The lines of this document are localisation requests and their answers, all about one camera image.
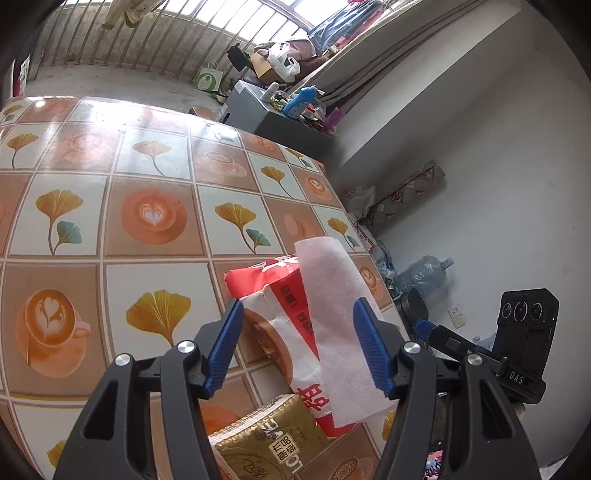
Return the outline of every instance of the hanging clothes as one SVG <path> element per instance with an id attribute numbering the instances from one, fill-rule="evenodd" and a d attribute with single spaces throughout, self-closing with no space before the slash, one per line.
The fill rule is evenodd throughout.
<path id="1" fill-rule="evenodd" d="M 357 30 L 374 14 L 381 15 L 384 8 L 385 6 L 380 0 L 350 2 L 309 33 L 316 53 L 322 55 L 322 52 L 334 45 L 341 37 L 347 38 L 349 41 L 353 40 Z"/>
<path id="2" fill-rule="evenodd" d="M 103 30 L 112 30 L 124 16 L 125 24 L 135 28 L 148 13 L 156 10 L 165 0 L 113 0 L 109 5 L 105 21 L 101 24 Z"/>

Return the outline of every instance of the blue bottle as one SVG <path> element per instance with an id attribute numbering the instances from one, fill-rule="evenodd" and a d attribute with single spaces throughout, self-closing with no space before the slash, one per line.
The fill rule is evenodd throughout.
<path id="1" fill-rule="evenodd" d="M 314 100 L 316 100 L 316 96 L 318 94 L 323 95 L 324 92 L 318 90 L 318 88 L 316 88 L 316 85 L 302 88 L 302 90 L 300 90 L 300 93 L 293 97 L 289 102 L 287 102 L 287 105 L 283 107 L 283 115 L 297 120 L 300 117 L 300 115 L 304 113 L 306 107 Z"/>
<path id="2" fill-rule="evenodd" d="M 400 293 L 408 292 L 414 287 L 421 297 L 426 298 L 443 286 L 447 280 L 445 271 L 452 265 L 451 258 L 440 262 L 436 257 L 425 255 L 398 275 L 394 284 Z"/>

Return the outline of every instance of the gray curtain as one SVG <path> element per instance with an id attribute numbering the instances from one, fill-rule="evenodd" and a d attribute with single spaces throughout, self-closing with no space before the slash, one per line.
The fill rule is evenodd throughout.
<path id="1" fill-rule="evenodd" d="M 348 112 L 422 43 L 485 1 L 405 0 L 295 89 L 316 85 L 322 102 Z"/>

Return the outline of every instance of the shopping bag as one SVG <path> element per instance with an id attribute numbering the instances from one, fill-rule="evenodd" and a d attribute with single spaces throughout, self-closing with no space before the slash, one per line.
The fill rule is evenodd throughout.
<path id="1" fill-rule="evenodd" d="M 199 70 L 199 75 L 195 81 L 195 88 L 204 92 L 217 92 L 220 88 L 223 72 L 216 70 L 216 63 L 210 61 L 207 68 Z"/>

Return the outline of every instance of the concrete floor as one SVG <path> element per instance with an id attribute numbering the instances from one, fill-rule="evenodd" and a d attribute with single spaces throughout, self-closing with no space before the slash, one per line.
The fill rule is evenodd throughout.
<path id="1" fill-rule="evenodd" d="M 91 95 L 188 113 L 202 106 L 217 113 L 222 107 L 210 94 L 197 90 L 186 80 L 174 80 L 171 74 L 159 75 L 144 69 L 131 70 L 123 65 L 56 65 L 43 67 L 37 78 L 27 83 L 27 96 Z"/>

